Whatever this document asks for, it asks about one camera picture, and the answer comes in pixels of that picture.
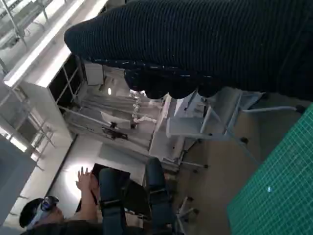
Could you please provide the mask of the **black knitted gloved right hand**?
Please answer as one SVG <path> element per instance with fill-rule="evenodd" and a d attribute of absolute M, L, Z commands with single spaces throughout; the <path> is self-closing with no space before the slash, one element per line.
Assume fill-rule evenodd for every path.
<path fill-rule="evenodd" d="M 70 27 L 70 51 L 158 99 L 224 87 L 313 98 L 310 0 L 136 0 Z"/>

